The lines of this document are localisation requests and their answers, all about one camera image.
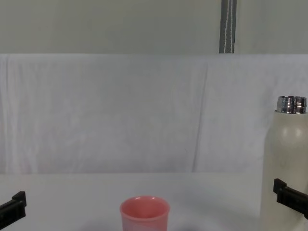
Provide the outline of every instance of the black bracket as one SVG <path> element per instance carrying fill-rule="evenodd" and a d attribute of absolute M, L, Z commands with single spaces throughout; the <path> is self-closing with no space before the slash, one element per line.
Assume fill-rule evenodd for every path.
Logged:
<path fill-rule="evenodd" d="M 308 195 L 287 187 L 281 179 L 274 180 L 274 193 L 277 194 L 277 202 L 283 204 L 308 219 Z"/>
<path fill-rule="evenodd" d="M 12 200 L 0 205 L 0 230 L 26 216 L 26 193 L 19 192 Z"/>

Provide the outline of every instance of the plastic cup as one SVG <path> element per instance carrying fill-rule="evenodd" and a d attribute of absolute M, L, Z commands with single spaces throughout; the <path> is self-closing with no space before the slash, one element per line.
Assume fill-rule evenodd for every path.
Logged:
<path fill-rule="evenodd" d="M 167 231 L 169 204 L 155 196 L 136 196 L 120 207 L 123 231 Z"/>

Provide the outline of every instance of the bottle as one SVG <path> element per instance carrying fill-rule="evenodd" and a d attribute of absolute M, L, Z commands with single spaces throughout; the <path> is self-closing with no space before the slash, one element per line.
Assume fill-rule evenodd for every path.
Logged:
<path fill-rule="evenodd" d="M 303 214 L 277 202 L 274 180 L 307 193 L 308 114 L 306 98 L 281 96 L 265 139 L 260 231 L 304 231 Z"/>

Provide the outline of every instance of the table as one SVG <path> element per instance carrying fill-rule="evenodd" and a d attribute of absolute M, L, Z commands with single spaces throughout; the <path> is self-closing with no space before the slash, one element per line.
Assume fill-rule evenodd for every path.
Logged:
<path fill-rule="evenodd" d="M 171 205 L 169 231 L 255 231 L 260 174 L 0 175 L 0 203 L 25 191 L 26 217 L 6 231 L 121 231 L 119 206 L 135 195 Z"/>

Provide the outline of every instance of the metal cap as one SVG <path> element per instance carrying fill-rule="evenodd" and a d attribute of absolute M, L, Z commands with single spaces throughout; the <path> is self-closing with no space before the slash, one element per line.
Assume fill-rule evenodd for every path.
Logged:
<path fill-rule="evenodd" d="M 276 112 L 287 114 L 306 113 L 307 100 L 300 96 L 279 96 Z"/>

